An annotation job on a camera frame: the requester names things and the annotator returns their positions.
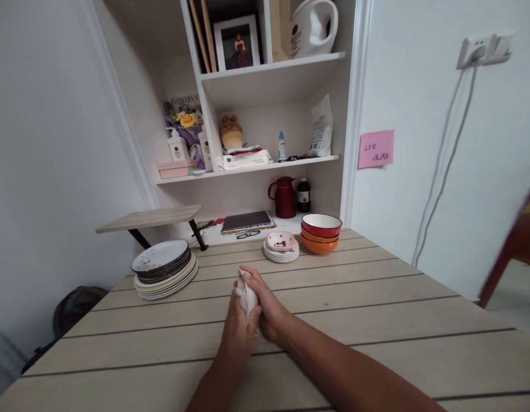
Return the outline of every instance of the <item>soy sauce bottle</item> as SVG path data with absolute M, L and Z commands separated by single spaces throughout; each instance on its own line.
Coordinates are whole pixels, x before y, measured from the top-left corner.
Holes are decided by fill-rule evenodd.
M 298 212 L 310 212 L 311 211 L 311 185 L 307 182 L 307 179 L 302 177 L 298 184 Z

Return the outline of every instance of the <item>white bag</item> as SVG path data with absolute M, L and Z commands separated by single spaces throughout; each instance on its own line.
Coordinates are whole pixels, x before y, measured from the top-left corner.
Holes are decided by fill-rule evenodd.
M 327 94 L 313 110 L 313 137 L 309 156 L 331 156 L 332 127 L 334 116 L 330 107 L 330 95 Z

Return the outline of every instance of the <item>dark bag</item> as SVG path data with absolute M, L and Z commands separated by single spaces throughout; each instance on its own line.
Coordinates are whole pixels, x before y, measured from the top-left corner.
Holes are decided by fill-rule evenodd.
M 78 286 L 69 293 L 56 307 L 53 314 L 53 333 L 55 340 L 45 347 L 34 350 L 35 354 L 24 366 L 25 373 L 36 363 L 55 343 L 61 339 L 75 324 L 78 323 L 93 307 L 101 301 L 108 292 L 98 287 Z

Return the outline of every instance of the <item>red thermos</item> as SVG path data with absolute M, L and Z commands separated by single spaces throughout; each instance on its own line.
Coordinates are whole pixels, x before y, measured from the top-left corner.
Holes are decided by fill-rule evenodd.
M 281 219 L 289 219 L 296 214 L 296 194 L 292 187 L 295 179 L 289 176 L 279 177 L 276 182 L 271 183 L 267 195 L 275 201 L 276 216 Z M 277 185 L 275 197 L 271 197 L 271 189 Z

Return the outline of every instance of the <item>eyeglasses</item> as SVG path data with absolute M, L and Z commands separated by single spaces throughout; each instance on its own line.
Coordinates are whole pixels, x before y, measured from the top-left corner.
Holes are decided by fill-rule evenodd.
M 258 235 L 260 233 L 261 233 L 261 231 L 244 232 L 244 233 L 241 233 L 240 235 L 238 235 L 236 238 L 237 239 L 245 239 L 247 237 L 255 236 L 255 235 Z

